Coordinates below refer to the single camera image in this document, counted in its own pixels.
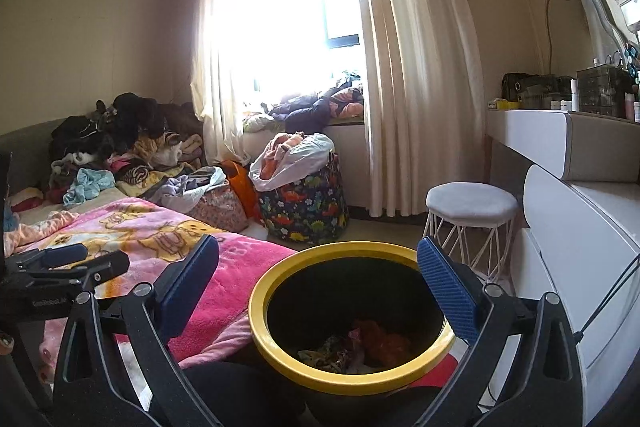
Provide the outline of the left hand painted nails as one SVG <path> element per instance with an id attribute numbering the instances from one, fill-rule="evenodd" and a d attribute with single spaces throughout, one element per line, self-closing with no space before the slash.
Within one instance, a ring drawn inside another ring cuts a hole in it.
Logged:
<path id="1" fill-rule="evenodd" d="M 28 362 L 29 367 L 34 370 L 41 384 L 48 385 L 53 383 L 52 367 L 41 361 L 38 355 L 35 355 L 34 349 L 29 347 L 27 343 L 16 341 L 5 332 L 1 333 L 1 355 L 14 355 L 14 357 Z"/>

